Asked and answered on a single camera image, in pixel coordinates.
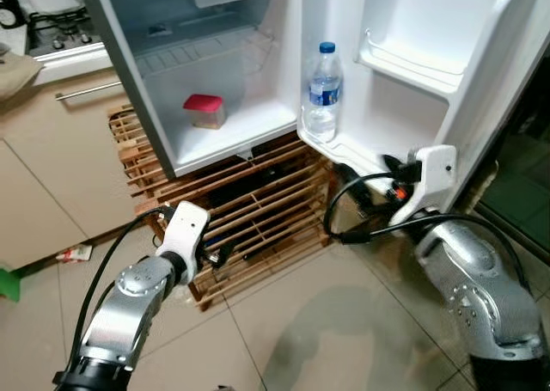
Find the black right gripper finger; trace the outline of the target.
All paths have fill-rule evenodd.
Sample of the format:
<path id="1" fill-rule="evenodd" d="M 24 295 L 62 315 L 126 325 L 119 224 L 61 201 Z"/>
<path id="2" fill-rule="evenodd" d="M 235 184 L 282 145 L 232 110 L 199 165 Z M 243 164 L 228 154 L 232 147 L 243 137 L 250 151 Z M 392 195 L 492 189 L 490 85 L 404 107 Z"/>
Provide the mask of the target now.
<path id="1" fill-rule="evenodd" d="M 368 183 L 380 179 L 389 180 L 390 174 L 386 172 L 386 174 L 360 175 L 353 167 L 339 163 L 340 201 L 349 199 L 357 205 L 377 205 Z"/>

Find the water bottle with blue label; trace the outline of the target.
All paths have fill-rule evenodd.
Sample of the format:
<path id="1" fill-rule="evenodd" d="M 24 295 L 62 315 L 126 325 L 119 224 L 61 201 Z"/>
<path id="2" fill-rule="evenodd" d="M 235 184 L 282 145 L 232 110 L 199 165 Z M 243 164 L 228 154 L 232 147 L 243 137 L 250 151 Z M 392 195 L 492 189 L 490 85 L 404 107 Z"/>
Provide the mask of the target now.
<path id="1" fill-rule="evenodd" d="M 318 50 L 317 64 L 309 76 L 302 123 L 311 137 L 327 143 L 337 132 L 343 72 L 334 42 L 322 41 Z"/>

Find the white fridge door shelf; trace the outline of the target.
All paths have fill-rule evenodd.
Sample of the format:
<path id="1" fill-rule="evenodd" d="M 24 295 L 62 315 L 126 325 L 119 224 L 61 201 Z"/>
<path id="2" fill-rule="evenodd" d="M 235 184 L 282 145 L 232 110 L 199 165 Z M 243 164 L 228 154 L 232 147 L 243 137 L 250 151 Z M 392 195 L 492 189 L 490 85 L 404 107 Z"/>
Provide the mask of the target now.
<path id="1" fill-rule="evenodd" d="M 465 69 L 451 66 L 433 56 L 406 52 L 398 46 L 386 46 L 372 39 L 369 28 L 363 30 L 360 44 L 359 64 L 398 81 L 423 89 L 425 92 L 448 99 L 462 84 Z"/>

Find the silver fridge door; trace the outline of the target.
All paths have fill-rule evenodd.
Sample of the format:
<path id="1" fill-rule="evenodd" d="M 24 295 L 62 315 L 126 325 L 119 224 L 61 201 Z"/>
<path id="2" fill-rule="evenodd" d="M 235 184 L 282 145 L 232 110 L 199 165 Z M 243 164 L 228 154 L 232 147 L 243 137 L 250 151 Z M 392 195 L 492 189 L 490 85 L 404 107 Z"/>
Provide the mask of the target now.
<path id="1" fill-rule="evenodd" d="M 428 146 L 457 150 L 451 210 L 472 185 L 549 44 L 550 0 L 302 0 L 302 68 L 322 41 L 337 46 L 343 70 L 335 137 L 310 144 L 358 174 L 385 170 L 382 155 Z M 386 46 L 463 66 L 448 99 L 359 64 L 363 30 Z"/>

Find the fridge body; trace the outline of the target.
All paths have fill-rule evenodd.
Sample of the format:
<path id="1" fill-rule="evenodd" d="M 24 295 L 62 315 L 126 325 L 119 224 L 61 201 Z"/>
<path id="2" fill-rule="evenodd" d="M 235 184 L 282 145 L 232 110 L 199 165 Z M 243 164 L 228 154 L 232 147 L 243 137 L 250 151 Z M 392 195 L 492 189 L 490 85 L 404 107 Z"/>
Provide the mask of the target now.
<path id="1" fill-rule="evenodd" d="M 239 156 L 296 129 L 302 0 L 83 0 L 169 178 Z M 220 129 L 196 128 L 192 94 L 223 97 Z"/>

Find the wooden wine rack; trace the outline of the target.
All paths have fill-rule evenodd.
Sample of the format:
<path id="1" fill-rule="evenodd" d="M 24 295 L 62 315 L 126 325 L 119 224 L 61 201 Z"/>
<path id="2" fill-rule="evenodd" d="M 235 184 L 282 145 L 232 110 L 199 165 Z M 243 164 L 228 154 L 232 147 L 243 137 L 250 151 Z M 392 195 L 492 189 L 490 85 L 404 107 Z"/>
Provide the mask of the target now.
<path id="1" fill-rule="evenodd" d="M 218 236 L 236 242 L 221 268 L 199 262 L 188 289 L 201 311 L 330 242 L 321 229 L 320 215 L 333 168 L 295 133 L 261 144 L 247 158 L 232 156 L 170 179 L 131 105 L 111 109 L 107 126 L 127 186 L 137 200 L 137 213 L 187 201 L 210 214 L 203 245 Z"/>

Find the glass sliding door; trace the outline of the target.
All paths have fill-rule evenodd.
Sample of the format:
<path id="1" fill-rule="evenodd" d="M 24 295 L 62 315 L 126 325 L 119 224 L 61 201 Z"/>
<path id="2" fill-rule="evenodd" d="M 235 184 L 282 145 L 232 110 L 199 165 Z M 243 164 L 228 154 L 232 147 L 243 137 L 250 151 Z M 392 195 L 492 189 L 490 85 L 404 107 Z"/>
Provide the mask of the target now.
<path id="1" fill-rule="evenodd" d="M 539 62 L 494 144 L 498 175 L 482 203 L 541 261 L 550 248 L 550 56 Z"/>

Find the small packet litter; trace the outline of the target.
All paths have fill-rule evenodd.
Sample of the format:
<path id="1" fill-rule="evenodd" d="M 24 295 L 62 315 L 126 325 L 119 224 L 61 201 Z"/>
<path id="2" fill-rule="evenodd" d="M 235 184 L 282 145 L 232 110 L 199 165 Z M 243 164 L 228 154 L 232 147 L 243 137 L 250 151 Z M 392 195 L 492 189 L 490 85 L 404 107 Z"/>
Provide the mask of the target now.
<path id="1" fill-rule="evenodd" d="M 59 262 L 59 264 L 72 264 L 72 262 L 86 262 L 90 261 L 93 258 L 95 247 L 91 245 L 86 245 L 86 243 L 78 243 L 78 245 L 66 248 L 63 251 L 59 251 L 58 254 L 55 254 L 54 259 Z"/>

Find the red lidded food container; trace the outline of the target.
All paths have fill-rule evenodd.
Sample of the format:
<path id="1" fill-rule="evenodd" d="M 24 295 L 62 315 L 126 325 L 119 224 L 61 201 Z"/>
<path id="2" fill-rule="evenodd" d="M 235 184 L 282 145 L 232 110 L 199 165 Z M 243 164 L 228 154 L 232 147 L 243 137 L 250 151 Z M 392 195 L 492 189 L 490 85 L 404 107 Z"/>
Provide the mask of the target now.
<path id="1" fill-rule="evenodd" d="M 223 97 L 211 94 L 192 94 L 182 104 L 192 127 L 217 131 L 223 127 L 225 116 Z"/>

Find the green plastic bin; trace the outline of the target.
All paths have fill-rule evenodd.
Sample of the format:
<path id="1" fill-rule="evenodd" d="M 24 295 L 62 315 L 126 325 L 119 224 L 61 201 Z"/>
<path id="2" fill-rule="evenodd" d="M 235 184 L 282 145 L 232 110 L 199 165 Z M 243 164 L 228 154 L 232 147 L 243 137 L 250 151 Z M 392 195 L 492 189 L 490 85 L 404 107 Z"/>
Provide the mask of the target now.
<path id="1" fill-rule="evenodd" d="M 19 302 L 22 298 L 22 278 L 19 271 L 0 266 L 0 298 Z"/>

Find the steel gas stove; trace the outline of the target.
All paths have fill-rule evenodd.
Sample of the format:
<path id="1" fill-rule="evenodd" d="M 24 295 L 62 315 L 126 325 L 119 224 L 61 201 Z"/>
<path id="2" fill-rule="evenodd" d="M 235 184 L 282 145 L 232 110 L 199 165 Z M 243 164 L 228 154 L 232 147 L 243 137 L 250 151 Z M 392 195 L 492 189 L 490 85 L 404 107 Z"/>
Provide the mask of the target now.
<path id="1" fill-rule="evenodd" d="M 52 15 L 39 11 L 28 14 L 27 36 L 27 54 L 32 57 L 82 48 L 101 41 L 86 7 Z"/>

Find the black kettle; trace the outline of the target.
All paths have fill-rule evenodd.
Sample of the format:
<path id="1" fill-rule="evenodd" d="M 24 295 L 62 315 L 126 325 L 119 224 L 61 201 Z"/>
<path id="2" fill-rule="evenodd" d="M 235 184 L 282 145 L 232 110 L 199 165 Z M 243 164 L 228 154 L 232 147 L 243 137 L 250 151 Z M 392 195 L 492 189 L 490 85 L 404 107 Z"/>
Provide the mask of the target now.
<path id="1" fill-rule="evenodd" d="M 0 28 L 9 30 L 27 25 L 19 0 L 0 0 Z"/>

